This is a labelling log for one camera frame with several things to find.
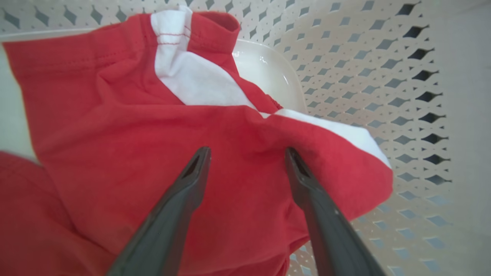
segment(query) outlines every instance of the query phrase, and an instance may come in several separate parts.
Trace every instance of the white stripe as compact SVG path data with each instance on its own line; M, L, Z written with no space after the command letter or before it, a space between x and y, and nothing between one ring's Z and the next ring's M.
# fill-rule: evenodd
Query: white stripe
M159 46L155 73L185 105L256 107L220 66L187 52L192 11L179 6L151 15Z
M353 146L360 150L371 154L382 161L387 167L390 168L390 163L385 154L380 150L377 143L373 140L368 130L361 127L354 127L343 123L328 121L320 118L315 118L310 115L306 115L297 111L281 109L278 110L275 115L295 119L297 121L305 122L308 124L316 125L326 130L329 130L342 138L346 139Z
M152 28L160 44L155 58L157 77L185 105L246 105L256 110L227 72L211 61L186 51L191 34L191 16L192 11L185 6L179 6L178 10L165 10L151 15ZM260 114L263 118L269 117L269 114ZM390 167L387 157L364 128L287 109L278 110L275 115L329 130Z

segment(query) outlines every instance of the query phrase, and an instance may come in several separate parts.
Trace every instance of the white plastic basket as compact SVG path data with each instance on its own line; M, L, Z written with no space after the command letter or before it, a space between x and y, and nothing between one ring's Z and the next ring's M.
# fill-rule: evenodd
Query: white plastic basket
M387 274L488 275L489 3L3 1L0 38L87 31L167 5L231 13L241 22L239 38L290 62L308 113L366 127L390 158L393 196L353 222ZM316 275L311 252L307 244L292 254L288 275Z

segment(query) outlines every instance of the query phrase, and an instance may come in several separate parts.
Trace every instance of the clothing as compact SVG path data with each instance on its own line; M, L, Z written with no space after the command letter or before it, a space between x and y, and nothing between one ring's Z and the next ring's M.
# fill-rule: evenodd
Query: clothing
M368 131L281 109L240 78L239 29L230 15L180 7L5 43L44 167L0 156L0 206L13 210L0 218L6 275L103 274L202 146L211 168L182 275L285 275L308 240L289 146L348 219L389 197L392 171Z

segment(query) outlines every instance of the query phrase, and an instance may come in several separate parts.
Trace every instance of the red cloth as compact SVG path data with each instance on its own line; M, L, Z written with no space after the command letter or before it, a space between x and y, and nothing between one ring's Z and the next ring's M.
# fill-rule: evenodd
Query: red cloth
M238 28L229 15L195 13L188 50L273 113L279 107L237 73ZM285 275L288 255L308 240L285 172L288 146L348 219L391 193L390 168L329 130L246 106L183 105L153 71L149 15L4 46L44 168L0 156L3 275L102 275L202 146L212 163L182 275Z

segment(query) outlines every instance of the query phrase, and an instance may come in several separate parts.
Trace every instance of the perforated basket pattern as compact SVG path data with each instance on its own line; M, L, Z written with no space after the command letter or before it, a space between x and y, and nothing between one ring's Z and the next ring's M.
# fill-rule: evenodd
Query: perforated basket pattern
M308 112L367 128L394 170L394 193L355 220L388 275L451 275L453 189L435 48L415 0L120 0L0 3L0 35L93 29L184 4L233 14L240 38L296 69ZM316 275L311 245L288 275Z

